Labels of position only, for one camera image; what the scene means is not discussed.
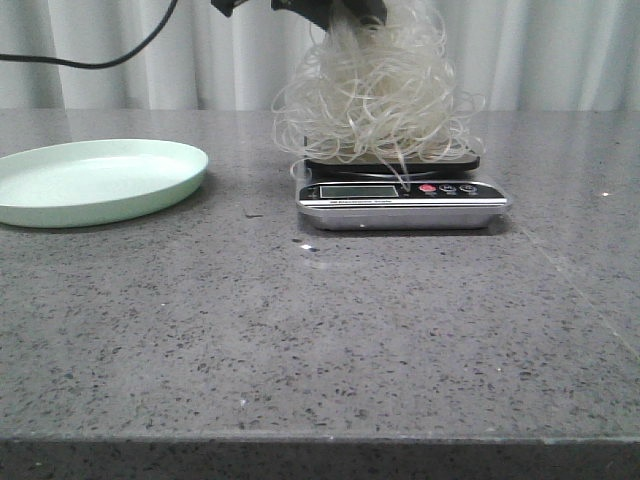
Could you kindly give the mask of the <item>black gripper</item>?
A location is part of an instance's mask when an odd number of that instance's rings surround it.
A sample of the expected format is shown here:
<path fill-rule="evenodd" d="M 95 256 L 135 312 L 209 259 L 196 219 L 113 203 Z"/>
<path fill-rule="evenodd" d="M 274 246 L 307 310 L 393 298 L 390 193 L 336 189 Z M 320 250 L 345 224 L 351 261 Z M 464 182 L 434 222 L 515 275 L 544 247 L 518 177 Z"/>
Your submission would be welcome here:
<path fill-rule="evenodd" d="M 247 0 L 211 0 L 211 5 L 225 17 Z M 273 10 L 287 10 L 308 20 L 322 30 L 329 28 L 332 0 L 272 0 Z M 387 7 L 383 0 L 346 0 L 346 7 L 364 25 L 385 25 Z"/>

